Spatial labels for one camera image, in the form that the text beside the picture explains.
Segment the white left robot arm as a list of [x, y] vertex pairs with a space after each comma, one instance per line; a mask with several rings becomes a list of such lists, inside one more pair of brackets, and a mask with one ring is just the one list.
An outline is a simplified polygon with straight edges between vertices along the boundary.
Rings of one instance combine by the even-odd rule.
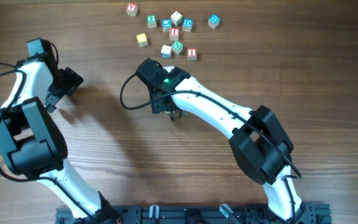
[[57, 210], [56, 223], [121, 223], [120, 214], [68, 160], [65, 139], [50, 116], [83, 78], [58, 67], [57, 48], [48, 40], [30, 40], [27, 48], [29, 57], [10, 66], [16, 82], [0, 108], [0, 174], [48, 187], [68, 207]]

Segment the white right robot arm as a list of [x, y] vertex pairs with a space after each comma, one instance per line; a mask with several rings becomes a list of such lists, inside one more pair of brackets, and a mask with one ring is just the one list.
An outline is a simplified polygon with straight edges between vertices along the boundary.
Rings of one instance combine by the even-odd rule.
[[264, 188], [269, 209], [283, 221], [296, 222], [302, 200], [293, 179], [301, 174], [292, 163], [293, 143], [272, 110], [232, 103], [183, 69], [163, 67], [151, 58], [138, 66], [135, 75], [149, 89], [151, 103], [166, 101], [225, 135], [240, 170]]

